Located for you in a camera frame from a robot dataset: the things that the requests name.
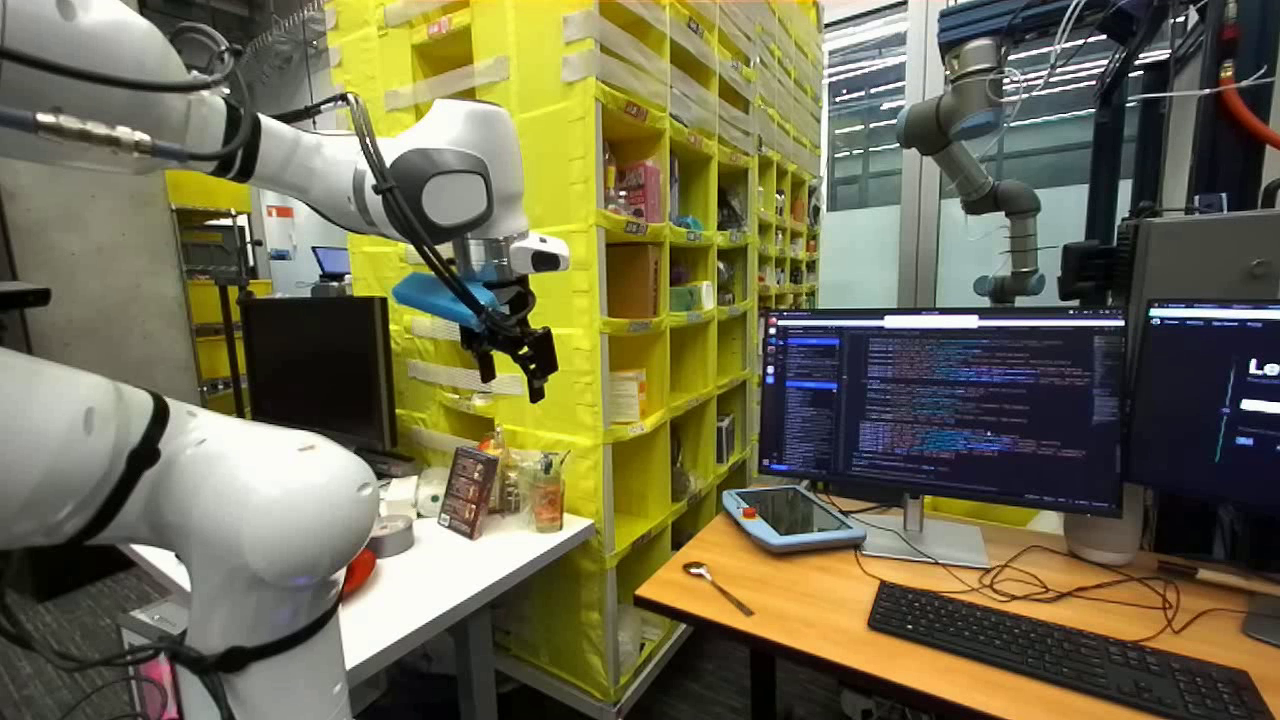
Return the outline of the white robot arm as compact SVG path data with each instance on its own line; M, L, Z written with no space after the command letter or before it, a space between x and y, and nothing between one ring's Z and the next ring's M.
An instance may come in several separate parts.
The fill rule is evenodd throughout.
M535 271L569 262L525 216L512 113L442 99L409 134L309 134L183 70L125 0L0 0L12 160L109 173L193 170L305 201L412 244L463 344L558 374L530 319ZM208 414L31 353L0 353L0 549L157 543L183 559L189 627L157 649L222 720L354 720L346 568L381 517L375 472L346 446Z

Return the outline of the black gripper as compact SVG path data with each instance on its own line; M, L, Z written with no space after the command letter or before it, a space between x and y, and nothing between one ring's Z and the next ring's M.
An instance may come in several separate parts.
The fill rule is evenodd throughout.
M507 356L530 380L530 400L541 405L547 398L547 375L558 374L558 339L547 327L531 324L535 297L530 290L512 290L495 301L500 310L483 313L483 327L463 327L460 339L475 356L479 385L492 385L495 356Z

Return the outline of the grey background robot arm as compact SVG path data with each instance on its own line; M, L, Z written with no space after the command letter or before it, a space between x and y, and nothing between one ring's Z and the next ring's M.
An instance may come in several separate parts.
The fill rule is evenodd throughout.
M1010 222L1010 270L975 277L971 292L995 310L1043 292L1040 271L1040 197L1023 182L995 182L971 140L1004 121L1004 46L992 37L961 42L945 52L945 87L900 113L895 146L928 155L955 187L970 216Z

